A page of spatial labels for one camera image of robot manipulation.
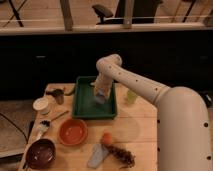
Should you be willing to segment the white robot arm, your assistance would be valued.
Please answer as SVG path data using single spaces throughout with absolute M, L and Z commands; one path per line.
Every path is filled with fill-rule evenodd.
M 116 80 L 157 108 L 157 171 L 213 171 L 208 109 L 196 91 L 125 70 L 117 54 L 96 68 L 95 94 L 107 95 Z

